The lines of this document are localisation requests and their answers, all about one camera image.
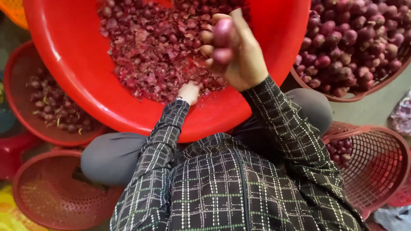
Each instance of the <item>red stool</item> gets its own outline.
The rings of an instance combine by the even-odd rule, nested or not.
[[[0,139],[0,180],[12,180],[23,164],[21,154],[42,142],[29,131],[17,136]]]

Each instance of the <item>floor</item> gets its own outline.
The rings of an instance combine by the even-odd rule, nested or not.
[[[30,39],[27,31],[15,26],[8,18],[0,22],[0,71],[4,70],[9,54],[22,42]],[[293,79],[288,78],[284,89],[296,86]],[[393,107],[408,92],[411,87],[411,66],[409,66],[397,79],[382,90],[365,97],[355,103],[334,103],[331,106],[334,120],[348,122],[355,125],[387,125],[387,117]],[[50,146],[40,147],[34,153],[41,153]],[[108,230],[107,224],[92,229],[93,231]]]

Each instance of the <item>sleeve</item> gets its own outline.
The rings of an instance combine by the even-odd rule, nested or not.
[[[242,95],[269,131],[273,145],[285,159],[287,174],[312,205],[318,222],[345,220],[344,225],[350,226],[347,230],[357,230],[353,227],[359,224],[364,228],[360,230],[366,230],[361,216],[347,201],[340,171],[331,161],[319,130],[308,123],[301,108],[281,92],[270,76]]]
[[[188,103],[182,100],[164,107],[141,149],[133,178],[115,206],[111,231],[166,230],[170,206],[168,178],[188,110]]]

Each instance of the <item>plaid jacket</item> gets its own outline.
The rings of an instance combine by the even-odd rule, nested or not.
[[[242,95],[270,130],[287,175],[224,133],[177,152],[189,110],[177,100],[165,106],[142,148],[110,230],[368,230],[300,107],[270,77]]]

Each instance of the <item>person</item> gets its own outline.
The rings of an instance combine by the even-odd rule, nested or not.
[[[183,150],[177,141],[199,88],[182,86],[164,107],[148,137],[113,133],[97,137],[81,157],[83,173],[122,185],[110,222],[112,231],[368,230],[343,191],[339,168],[321,135],[332,121],[327,99],[313,90],[281,92],[241,9],[232,17],[234,57],[221,72],[252,110],[232,135],[218,133]],[[213,51],[212,33],[203,32]],[[282,161],[286,173],[275,161]]]

